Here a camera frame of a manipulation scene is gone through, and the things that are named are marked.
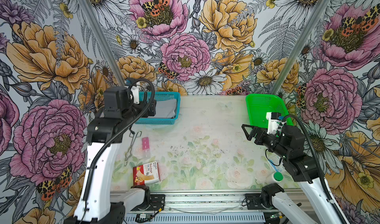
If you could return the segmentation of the grey cloth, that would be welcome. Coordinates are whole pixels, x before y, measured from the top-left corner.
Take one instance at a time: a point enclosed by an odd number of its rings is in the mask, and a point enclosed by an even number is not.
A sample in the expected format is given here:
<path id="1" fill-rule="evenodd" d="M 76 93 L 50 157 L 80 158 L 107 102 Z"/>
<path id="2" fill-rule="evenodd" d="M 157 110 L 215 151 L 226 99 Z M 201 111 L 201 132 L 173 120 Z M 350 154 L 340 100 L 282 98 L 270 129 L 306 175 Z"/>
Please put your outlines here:
<path id="1" fill-rule="evenodd" d="M 169 99 L 158 101 L 156 104 L 156 113 L 154 118 L 171 119 L 176 116 L 177 100 Z"/>

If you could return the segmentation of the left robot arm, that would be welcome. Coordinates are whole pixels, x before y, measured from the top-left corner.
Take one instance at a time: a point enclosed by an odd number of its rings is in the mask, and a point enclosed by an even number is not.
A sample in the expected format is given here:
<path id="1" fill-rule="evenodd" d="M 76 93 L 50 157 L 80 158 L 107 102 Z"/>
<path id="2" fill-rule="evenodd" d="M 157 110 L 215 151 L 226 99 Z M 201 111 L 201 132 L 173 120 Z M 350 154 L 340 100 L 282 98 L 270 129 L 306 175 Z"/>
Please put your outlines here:
<path id="1" fill-rule="evenodd" d="M 125 132 L 147 115 L 155 96 L 150 80 L 129 78 L 128 82 L 106 89 L 104 107 L 88 125 L 83 190 L 74 214 L 64 220 L 66 224 L 124 223 L 124 203 L 110 200 L 114 163 Z"/>

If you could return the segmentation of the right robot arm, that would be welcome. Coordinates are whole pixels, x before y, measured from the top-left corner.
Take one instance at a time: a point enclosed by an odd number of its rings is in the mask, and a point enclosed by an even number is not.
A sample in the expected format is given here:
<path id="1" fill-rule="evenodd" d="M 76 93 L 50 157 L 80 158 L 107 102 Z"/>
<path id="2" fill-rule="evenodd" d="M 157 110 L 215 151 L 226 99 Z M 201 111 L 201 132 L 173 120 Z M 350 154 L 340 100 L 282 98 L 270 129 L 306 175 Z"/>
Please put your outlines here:
<path id="1" fill-rule="evenodd" d="M 349 221 L 329 188 L 311 137 L 301 120 L 294 115 L 267 113 L 268 127 L 243 124 L 248 141 L 276 154 L 279 164 L 298 183 L 323 224 L 347 224 Z"/>

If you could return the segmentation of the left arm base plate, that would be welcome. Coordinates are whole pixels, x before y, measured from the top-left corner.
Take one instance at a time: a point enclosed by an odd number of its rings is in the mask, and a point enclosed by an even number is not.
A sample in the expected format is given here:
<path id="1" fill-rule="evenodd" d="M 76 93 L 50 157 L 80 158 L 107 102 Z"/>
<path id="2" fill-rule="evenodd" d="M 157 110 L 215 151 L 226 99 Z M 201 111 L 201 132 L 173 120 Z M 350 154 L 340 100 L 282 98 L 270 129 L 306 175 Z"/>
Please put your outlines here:
<path id="1" fill-rule="evenodd" d="M 142 204 L 136 206 L 132 211 L 158 211 L 164 209 L 165 194 L 151 194 L 149 198 L 145 197 Z"/>

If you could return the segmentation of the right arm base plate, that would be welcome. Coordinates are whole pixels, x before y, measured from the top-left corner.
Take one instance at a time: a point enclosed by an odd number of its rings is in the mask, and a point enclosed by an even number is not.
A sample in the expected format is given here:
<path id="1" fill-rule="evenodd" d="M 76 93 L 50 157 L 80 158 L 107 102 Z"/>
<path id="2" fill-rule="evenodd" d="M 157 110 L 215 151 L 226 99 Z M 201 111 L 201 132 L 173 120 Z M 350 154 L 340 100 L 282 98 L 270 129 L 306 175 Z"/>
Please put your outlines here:
<path id="1" fill-rule="evenodd" d="M 273 206 L 272 198 L 278 194 L 282 194 L 282 192 L 246 193 L 244 195 L 244 200 L 248 210 L 272 210 L 276 209 Z"/>

